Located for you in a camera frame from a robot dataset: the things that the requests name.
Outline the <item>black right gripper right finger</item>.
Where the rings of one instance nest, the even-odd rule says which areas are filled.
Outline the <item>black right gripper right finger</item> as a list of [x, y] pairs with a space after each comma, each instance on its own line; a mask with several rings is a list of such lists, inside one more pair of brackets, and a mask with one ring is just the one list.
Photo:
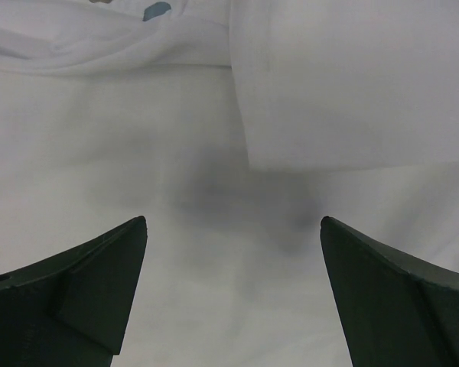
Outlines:
[[459, 366], [459, 273], [335, 218], [321, 248], [355, 366]]

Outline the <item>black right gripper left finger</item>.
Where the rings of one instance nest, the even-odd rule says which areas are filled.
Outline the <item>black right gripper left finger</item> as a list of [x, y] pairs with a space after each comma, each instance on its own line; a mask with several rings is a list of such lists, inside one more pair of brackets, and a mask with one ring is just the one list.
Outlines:
[[0, 366], [109, 366], [121, 352], [145, 256], [138, 216], [0, 274]]

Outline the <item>white t-shirt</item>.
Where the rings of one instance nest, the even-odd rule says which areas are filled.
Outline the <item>white t-shirt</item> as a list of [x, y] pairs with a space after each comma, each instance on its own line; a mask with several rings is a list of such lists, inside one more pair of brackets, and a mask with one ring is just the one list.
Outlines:
[[349, 366], [332, 216], [459, 272], [459, 1], [0, 1], [0, 275], [144, 216], [116, 366]]

